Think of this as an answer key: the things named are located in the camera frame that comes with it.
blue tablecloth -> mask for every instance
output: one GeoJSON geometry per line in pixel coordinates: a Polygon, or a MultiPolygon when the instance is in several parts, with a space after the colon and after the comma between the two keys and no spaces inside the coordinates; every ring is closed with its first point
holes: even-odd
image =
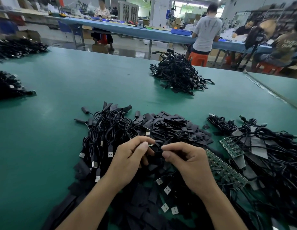
{"type": "MultiPolygon", "coordinates": [[[[66,24],[80,24],[85,26],[96,27],[102,30],[110,31],[116,34],[129,35],[133,37],[151,39],[162,42],[172,42],[172,43],[182,43],[182,44],[193,44],[195,38],[191,36],[184,36],[178,34],[171,34],[170,31],[161,31],[161,30],[149,30],[146,28],[140,29],[137,27],[128,26],[126,24],[120,23],[111,23],[111,22],[100,22],[89,19],[80,19],[80,18],[59,18],[59,17],[49,17],[51,19],[56,19],[66,24]]],[[[213,42],[212,48],[221,49],[221,50],[230,50],[243,53],[251,53],[253,48],[245,50],[243,42],[226,42],[219,41],[213,42]]],[[[266,52],[267,54],[272,52],[270,46],[259,46],[256,53],[266,52]]]]}

green table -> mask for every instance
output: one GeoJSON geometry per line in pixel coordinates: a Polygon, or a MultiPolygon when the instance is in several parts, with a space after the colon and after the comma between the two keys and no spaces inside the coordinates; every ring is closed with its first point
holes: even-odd
{"type": "Polygon", "coordinates": [[[297,107],[297,79],[261,73],[249,73],[261,85],[297,107]]]}
{"type": "MultiPolygon", "coordinates": [[[[116,55],[50,48],[47,54],[13,59],[0,70],[19,75],[37,96],[0,101],[0,229],[39,229],[74,181],[85,126],[81,107],[101,110],[103,101],[131,104],[141,114],[161,110],[200,126],[214,113],[256,118],[271,130],[297,135],[297,110],[259,88],[241,72],[198,67],[210,78],[195,96],[163,89],[150,76],[149,61],[116,55]]],[[[221,149],[217,140],[211,146],[221,149]]]]}

left hand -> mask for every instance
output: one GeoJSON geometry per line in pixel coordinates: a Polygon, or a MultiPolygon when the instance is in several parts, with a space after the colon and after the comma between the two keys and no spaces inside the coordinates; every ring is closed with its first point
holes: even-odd
{"type": "Polygon", "coordinates": [[[140,166],[141,160],[144,165],[148,165],[146,152],[154,155],[154,151],[148,146],[154,144],[155,140],[146,136],[136,136],[118,146],[112,162],[105,174],[112,184],[115,185],[116,192],[131,182],[140,166]]]}

black shirt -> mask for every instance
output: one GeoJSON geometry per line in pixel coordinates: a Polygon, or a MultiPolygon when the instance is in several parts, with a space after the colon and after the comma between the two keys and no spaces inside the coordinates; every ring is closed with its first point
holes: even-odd
{"type": "Polygon", "coordinates": [[[248,34],[248,33],[250,33],[250,30],[251,30],[252,28],[248,28],[248,29],[246,29],[245,28],[245,26],[242,26],[242,27],[239,27],[237,30],[236,30],[236,34],[237,35],[244,35],[244,34],[248,34]]]}

hand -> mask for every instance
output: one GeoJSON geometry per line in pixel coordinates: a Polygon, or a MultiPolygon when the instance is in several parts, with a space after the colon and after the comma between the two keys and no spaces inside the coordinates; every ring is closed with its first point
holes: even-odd
{"type": "Polygon", "coordinates": [[[154,151],[148,146],[154,144],[155,140],[146,136],[136,136],[130,141],[118,146],[112,162],[105,174],[115,185],[116,192],[119,192],[135,176],[141,160],[148,165],[145,153],[154,155],[154,151]]]}
{"type": "Polygon", "coordinates": [[[180,171],[186,185],[201,199],[218,188],[203,148],[179,142],[164,145],[161,149],[164,151],[162,156],[180,171]],[[173,151],[182,152],[187,161],[173,151]]]}

